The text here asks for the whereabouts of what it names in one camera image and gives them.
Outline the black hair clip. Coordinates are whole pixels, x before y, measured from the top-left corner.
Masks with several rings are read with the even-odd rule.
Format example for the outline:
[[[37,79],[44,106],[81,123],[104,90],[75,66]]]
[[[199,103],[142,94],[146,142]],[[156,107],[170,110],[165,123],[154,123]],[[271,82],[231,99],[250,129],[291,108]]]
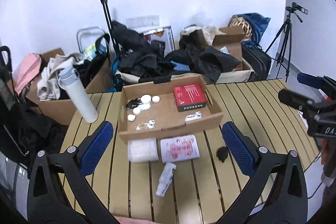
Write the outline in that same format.
[[[225,147],[225,146],[222,146],[222,147],[217,149],[216,156],[217,156],[219,161],[225,162],[225,160],[228,157],[228,153],[229,153],[228,148]]]

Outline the white wet wipes pack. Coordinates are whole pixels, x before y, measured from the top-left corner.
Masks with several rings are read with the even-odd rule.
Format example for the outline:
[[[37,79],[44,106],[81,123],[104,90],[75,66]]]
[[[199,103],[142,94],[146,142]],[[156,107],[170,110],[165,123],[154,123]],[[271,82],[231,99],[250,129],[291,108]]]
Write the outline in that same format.
[[[157,161],[157,139],[138,139],[127,142],[127,158],[130,162]]]

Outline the red and green box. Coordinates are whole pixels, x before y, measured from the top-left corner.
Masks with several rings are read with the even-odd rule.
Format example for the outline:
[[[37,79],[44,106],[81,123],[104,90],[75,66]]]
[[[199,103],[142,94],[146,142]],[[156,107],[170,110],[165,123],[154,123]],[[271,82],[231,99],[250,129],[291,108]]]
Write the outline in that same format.
[[[176,86],[173,93],[179,112],[206,107],[207,100],[199,84]]]

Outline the pink cartoon tissue pack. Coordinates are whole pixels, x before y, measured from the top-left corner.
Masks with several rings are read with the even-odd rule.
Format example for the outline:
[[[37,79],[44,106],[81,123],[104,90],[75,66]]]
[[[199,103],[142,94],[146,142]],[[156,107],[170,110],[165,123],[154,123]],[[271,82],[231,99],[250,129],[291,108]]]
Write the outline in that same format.
[[[161,139],[159,143],[163,163],[200,158],[195,135]]]

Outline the white spray bottle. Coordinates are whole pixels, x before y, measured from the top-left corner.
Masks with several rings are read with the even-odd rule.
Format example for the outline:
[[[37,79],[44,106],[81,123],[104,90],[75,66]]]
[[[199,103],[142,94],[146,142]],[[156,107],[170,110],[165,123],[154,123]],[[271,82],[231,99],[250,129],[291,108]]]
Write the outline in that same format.
[[[169,186],[173,182],[174,171],[176,170],[176,165],[173,163],[166,163],[157,186],[155,195],[159,197],[164,197]]]

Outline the small white round jar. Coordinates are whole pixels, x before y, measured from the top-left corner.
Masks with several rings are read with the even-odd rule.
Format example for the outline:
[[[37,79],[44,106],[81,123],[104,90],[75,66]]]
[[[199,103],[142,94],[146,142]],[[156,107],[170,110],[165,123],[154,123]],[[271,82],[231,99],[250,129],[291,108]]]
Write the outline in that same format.
[[[151,95],[145,94],[141,97],[142,104],[149,104],[151,102]]]

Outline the yellow eraser block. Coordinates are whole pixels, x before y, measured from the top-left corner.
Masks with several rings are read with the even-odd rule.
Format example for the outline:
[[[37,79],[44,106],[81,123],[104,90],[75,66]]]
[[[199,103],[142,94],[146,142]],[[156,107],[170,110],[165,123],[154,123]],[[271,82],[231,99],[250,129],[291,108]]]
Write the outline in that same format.
[[[147,123],[140,123],[140,124],[137,125],[137,127],[135,129],[137,131],[148,129]]]

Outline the white charger plug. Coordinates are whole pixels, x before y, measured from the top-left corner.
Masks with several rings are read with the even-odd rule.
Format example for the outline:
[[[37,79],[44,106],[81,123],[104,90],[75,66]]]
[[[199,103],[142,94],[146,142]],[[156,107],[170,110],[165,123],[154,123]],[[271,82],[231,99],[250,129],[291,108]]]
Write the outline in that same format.
[[[155,126],[155,120],[150,120],[150,121],[148,121],[148,126],[149,126],[150,128],[153,128],[153,127]]]

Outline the white jar lid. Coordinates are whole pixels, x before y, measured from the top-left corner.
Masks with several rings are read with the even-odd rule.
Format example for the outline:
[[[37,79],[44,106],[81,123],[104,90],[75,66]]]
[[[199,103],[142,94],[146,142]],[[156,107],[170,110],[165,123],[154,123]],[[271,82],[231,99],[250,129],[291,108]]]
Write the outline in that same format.
[[[160,101],[160,97],[159,97],[159,96],[153,96],[153,97],[152,97],[152,101],[153,101],[154,103],[158,103],[158,102]]]

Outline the black suitcase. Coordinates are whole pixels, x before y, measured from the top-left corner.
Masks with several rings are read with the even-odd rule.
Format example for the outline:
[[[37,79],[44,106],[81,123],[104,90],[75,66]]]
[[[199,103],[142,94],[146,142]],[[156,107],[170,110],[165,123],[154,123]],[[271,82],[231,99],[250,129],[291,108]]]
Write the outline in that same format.
[[[269,55],[259,48],[242,45],[242,57],[254,70],[248,82],[264,81],[267,79],[272,62]]]

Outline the black stroller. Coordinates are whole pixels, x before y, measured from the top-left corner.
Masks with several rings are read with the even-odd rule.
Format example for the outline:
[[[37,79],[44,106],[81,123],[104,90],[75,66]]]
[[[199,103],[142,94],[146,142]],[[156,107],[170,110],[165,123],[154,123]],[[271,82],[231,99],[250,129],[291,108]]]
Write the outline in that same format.
[[[11,161],[33,166],[37,153],[58,153],[66,135],[66,127],[32,109],[30,101],[19,98],[8,84],[13,83],[11,53],[1,46],[8,60],[1,57],[1,153]]]

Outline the large floor cardboard box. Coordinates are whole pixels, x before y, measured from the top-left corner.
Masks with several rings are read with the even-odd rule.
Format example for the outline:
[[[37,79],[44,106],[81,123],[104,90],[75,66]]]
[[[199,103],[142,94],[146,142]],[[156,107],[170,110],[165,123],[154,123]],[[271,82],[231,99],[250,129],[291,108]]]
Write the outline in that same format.
[[[42,58],[40,73],[24,87],[20,96],[37,104],[38,110],[41,111],[42,114],[67,126],[70,124],[70,121],[75,114],[76,107],[70,100],[66,91],[60,88],[60,98],[58,100],[40,101],[37,96],[37,83],[41,79],[42,70],[47,66],[50,58],[55,57],[56,54],[66,55],[61,48],[38,54]],[[103,93],[112,87],[110,66],[107,59],[102,59],[95,65],[89,60],[84,60],[83,64],[74,65],[74,68],[80,73],[80,80],[83,83],[86,93]]]

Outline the blue bag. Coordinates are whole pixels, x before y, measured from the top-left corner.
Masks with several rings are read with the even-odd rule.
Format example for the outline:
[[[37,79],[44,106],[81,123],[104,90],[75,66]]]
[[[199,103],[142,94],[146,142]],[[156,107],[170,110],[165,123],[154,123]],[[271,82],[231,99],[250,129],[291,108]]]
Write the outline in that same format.
[[[256,48],[262,49],[260,46],[261,38],[264,35],[265,30],[268,27],[268,24],[271,18],[264,17],[258,13],[247,13],[241,15],[252,27],[252,36],[246,42],[243,42],[243,45],[247,48]]]

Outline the small label sticker pack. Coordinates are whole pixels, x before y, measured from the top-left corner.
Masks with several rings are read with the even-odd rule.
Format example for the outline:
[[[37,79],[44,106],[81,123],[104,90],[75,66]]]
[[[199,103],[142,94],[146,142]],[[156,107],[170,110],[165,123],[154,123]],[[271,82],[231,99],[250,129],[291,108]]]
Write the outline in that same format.
[[[196,111],[193,114],[189,114],[185,117],[185,122],[190,122],[190,121],[195,121],[197,119],[201,119],[202,118],[202,113],[200,111]]]

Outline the wicker basket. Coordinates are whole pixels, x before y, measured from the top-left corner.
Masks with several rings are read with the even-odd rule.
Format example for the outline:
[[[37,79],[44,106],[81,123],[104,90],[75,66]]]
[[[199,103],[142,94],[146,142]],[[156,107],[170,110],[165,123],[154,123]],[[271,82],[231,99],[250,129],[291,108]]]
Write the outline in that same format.
[[[242,41],[246,42],[246,41],[250,41],[252,39],[253,28],[250,25],[250,23],[248,22],[248,20],[246,20],[244,17],[233,15],[230,18],[228,26],[229,27],[240,26],[243,29],[243,32],[244,32],[245,36],[242,39]]]

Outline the beige clothes pile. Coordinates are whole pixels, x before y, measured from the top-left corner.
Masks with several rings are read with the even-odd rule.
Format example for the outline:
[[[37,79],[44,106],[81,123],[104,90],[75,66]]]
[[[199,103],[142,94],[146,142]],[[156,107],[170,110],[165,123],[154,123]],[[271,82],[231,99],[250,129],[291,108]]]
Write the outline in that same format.
[[[83,54],[74,52],[68,55],[56,54],[51,57],[42,70],[41,79],[37,83],[37,96],[40,101],[58,100],[60,98],[59,73],[70,65],[84,63]]]

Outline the white thermos bottle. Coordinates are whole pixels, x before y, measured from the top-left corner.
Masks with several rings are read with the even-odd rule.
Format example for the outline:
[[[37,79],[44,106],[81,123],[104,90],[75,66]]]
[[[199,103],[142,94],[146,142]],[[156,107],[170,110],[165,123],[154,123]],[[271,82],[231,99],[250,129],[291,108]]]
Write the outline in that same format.
[[[98,113],[83,87],[78,71],[72,65],[69,65],[59,73],[58,82],[84,120],[87,123],[95,122]]]

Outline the brown cardboard tray box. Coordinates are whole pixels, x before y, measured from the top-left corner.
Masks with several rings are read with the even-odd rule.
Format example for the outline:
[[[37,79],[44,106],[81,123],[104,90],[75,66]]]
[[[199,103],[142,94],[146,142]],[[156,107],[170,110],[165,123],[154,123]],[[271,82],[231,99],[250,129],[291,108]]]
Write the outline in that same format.
[[[199,84],[207,100],[206,107],[199,109],[202,118],[185,122],[185,117],[196,112],[196,109],[179,112],[174,98],[173,88],[181,85]],[[152,103],[151,108],[135,116],[134,121],[129,121],[127,116],[132,113],[126,109],[130,100],[145,94],[159,96],[158,103]],[[221,107],[202,79],[201,75],[177,77],[169,82],[156,84],[154,82],[128,85],[122,88],[119,117],[118,135],[126,143],[135,139],[157,138],[164,139],[203,132],[218,127],[223,118]],[[148,121],[155,120],[155,126],[150,128]],[[140,123],[147,123],[148,129],[137,131],[135,128]]]

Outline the pink bag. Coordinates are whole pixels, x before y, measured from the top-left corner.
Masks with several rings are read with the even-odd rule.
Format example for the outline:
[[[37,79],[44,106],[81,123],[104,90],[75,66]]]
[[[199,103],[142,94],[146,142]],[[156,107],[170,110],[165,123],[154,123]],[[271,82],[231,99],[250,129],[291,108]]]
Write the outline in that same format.
[[[24,87],[29,84],[40,73],[42,58],[38,54],[29,53],[26,55],[13,74],[15,91],[19,95]]]

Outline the black clothes pile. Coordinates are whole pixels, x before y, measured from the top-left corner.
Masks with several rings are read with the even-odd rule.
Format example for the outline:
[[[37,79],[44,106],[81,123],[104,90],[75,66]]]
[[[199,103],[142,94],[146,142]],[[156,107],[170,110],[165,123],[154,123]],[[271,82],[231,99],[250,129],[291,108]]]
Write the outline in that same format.
[[[198,30],[182,35],[179,50],[166,56],[161,55],[159,48],[148,43],[142,34],[115,20],[112,34],[121,46],[117,70],[143,80],[191,72],[205,75],[214,83],[222,73],[231,72],[242,63],[211,46],[201,46]]]

